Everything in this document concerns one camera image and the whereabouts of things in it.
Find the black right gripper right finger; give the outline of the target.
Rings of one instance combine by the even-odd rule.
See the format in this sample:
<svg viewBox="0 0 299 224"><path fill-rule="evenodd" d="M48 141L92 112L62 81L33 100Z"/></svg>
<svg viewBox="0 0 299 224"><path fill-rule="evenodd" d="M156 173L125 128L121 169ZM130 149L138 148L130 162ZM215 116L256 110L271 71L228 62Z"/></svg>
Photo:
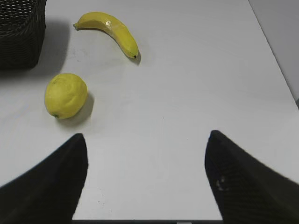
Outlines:
<svg viewBox="0 0 299 224"><path fill-rule="evenodd" d="M225 224L297 224L299 185L212 130L205 171Z"/></svg>

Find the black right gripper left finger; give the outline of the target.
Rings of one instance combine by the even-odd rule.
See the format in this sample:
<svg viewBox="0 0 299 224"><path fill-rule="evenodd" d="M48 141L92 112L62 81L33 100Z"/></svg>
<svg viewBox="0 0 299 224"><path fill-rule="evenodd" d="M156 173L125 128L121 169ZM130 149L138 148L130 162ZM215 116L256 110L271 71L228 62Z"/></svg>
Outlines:
<svg viewBox="0 0 299 224"><path fill-rule="evenodd" d="M2 224L70 224L88 171L83 134L0 188Z"/></svg>

